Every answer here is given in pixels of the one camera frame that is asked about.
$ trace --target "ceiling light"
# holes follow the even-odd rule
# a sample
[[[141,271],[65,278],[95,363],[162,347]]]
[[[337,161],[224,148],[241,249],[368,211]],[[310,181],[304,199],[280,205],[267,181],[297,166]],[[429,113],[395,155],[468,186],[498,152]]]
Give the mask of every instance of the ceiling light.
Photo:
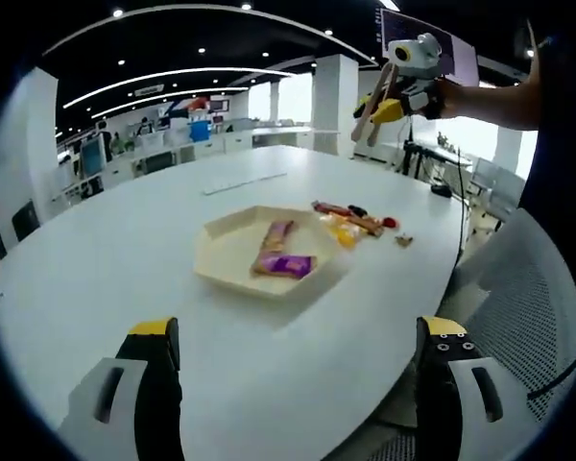
[[[159,77],[167,77],[170,75],[179,75],[179,74],[193,74],[197,72],[248,72],[248,73],[255,73],[255,74],[269,74],[269,75],[278,75],[280,77],[294,77],[297,74],[292,72],[284,72],[282,70],[272,70],[272,69],[257,69],[254,67],[198,67],[192,69],[179,69],[179,70],[169,70],[166,72],[158,72],[155,74],[143,75],[141,77],[135,77],[133,79],[127,79],[122,82],[118,82],[117,84],[112,84],[108,86],[104,86],[100,89],[95,89],[94,91],[87,93],[83,96],[80,96],[77,99],[73,99],[69,103],[64,104],[62,107],[64,109],[68,109],[71,106],[74,106],[81,101],[84,101],[87,98],[91,98],[92,96],[96,96],[104,91],[109,91],[110,89],[117,88],[122,85],[133,84],[135,82],[141,82],[143,80],[149,79],[157,79]]]
[[[392,2],[391,0],[380,0],[380,3],[384,5],[384,8],[387,10],[393,10],[394,12],[399,11],[399,7],[395,5],[395,2]]]
[[[216,93],[218,91],[246,91],[248,89],[249,88],[247,88],[246,86],[228,86],[226,88],[189,89],[187,91],[177,91],[175,93],[161,94],[159,96],[150,96],[149,98],[139,99],[138,101],[135,101],[135,103],[136,104],[149,103],[150,101],[155,101],[156,99],[170,98],[172,96],[183,96],[186,94]],[[128,106],[130,106],[131,104],[132,103],[122,104],[121,106],[117,106],[117,107],[112,108],[112,109],[107,109],[107,110],[104,110],[100,113],[95,113],[94,115],[92,115],[92,118],[102,117],[103,115],[105,115],[107,113],[115,112],[116,110],[120,110],[120,109],[125,109]]]

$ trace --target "hexagonal tray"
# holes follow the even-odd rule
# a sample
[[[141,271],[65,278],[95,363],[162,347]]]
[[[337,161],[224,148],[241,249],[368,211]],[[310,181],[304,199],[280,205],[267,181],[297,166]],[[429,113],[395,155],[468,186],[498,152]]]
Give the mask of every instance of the hexagonal tray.
[[[207,223],[200,236],[194,272],[214,283],[264,298],[288,295],[316,277],[343,249],[313,211],[253,206]],[[296,228],[286,239],[286,254],[314,255],[316,269],[301,280],[253,276],[250,268],[272,222],[293,220]]]

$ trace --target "purple wrapper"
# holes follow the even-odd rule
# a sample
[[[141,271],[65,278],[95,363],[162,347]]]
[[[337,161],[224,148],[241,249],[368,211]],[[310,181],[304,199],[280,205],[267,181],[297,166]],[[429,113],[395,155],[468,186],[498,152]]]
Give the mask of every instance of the purple wrapper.
[[[252,269],[258,274],[302,279],[316,268],[315,256],[261,255]]]

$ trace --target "candy wrapper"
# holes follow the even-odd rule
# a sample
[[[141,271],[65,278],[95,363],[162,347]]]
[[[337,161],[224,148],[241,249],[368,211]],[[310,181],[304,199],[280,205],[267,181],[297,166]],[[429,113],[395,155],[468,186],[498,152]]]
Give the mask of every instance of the candy wrapper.
[[[252,273],[302,279],[316,268],[317,262],[315,256],[260,254],[252,265]]]
[[[260,246],[261,254],[283,253],[288,234],[294,229],[294,221],[274,221]]]

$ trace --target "computer monitor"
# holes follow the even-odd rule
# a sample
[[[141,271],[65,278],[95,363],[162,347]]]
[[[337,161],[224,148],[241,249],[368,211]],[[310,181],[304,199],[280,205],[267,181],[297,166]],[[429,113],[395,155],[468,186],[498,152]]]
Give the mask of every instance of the computer monitor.
[[[81,163],[84,176],[89,178],[103,171],[107,165],[105,144],[101,136],[85,141],[81,145]]]
[[[390,41],[416,39],[418,35],[428,32],[442,46],[440,65],[443,74],[459,85],[478,86],[480,79],[476,50],[457,36],[414,17],[390,10],[381,11],[378,27],[384,56]]]

